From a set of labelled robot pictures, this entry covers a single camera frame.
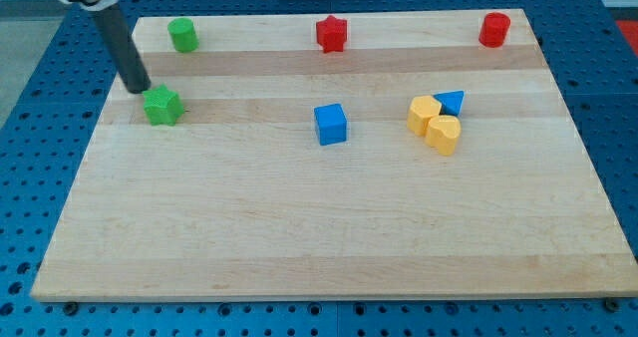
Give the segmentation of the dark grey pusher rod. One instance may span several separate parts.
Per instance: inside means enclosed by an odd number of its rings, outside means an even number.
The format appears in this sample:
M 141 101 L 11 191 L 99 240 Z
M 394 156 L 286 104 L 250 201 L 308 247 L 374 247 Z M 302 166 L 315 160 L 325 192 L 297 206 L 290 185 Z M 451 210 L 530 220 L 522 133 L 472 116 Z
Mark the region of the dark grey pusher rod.
M 146 91 L 151 79 L 120 5 L 113 4 L 91 16 L 126 90 L 132 94 Z

